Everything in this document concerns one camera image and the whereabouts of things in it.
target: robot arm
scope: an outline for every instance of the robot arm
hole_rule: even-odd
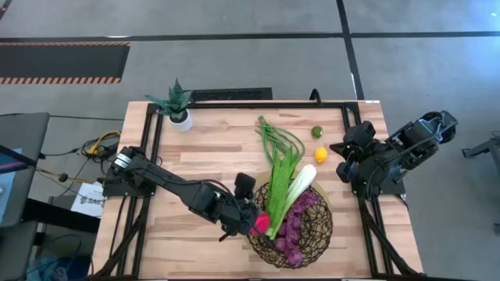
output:
[[[453,139],[457,124],[446,111],[428,112],[382,143],[373,138],[375,129],[365,121],[349,128],[342,143],[330,146],[346,160],[337,167],[337,174],[344,183],[364,185],[368,194],[377,196],[383,184],[399,183],[409,170],[434,155],[439,144]],[[378,192],[371,192],[372,187]]]
[[[255,180],[239,173],[235,185],[233,195],[216,180],[184,180],[149,161],[140,148],[128,147],[116,156],[103,187],[105,196],[128,190],[145,197],[153,196],[156,186],[162,187],[176,194],[189,211],[212,223],[220,221],[227,233],[221,237],[223,240],[238,233],[246,235],[260,213],[248,200],[252,198]]]

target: black mat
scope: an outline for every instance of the black mat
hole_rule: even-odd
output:
[[[242,100],[272,100],[273,89],[270,87],[194,90],[191,94],[194,101],[242,101]]]
[[[0,84],[114,84],[128,42],[0,43]]]

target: white pot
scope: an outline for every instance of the white pot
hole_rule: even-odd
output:
[[[175,123],[172,121],[172,119],[169,117],[169,123],[170,125],[177,131],[177,132],[187,132],[191,127],[193,127],[193,119],[191,118],[191,113],[189,112],[189,109],[186,109],[187,118],[181,122],[181,123]]]

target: paper sign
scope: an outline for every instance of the paper sign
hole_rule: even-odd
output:
[[[104,210],[104,197],[100,183],[82,183],[71,211],[93,217],[101,217]]]

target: red object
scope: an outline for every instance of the red object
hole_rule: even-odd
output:
[[[255,227],[259,230],[260,233],[265,233],[271,224],[271,218],[267,215],[266,212],[260,213],[255,221]],[[258,235],[258,233],[254,229],[250,229],[250,233],[252,235]]]

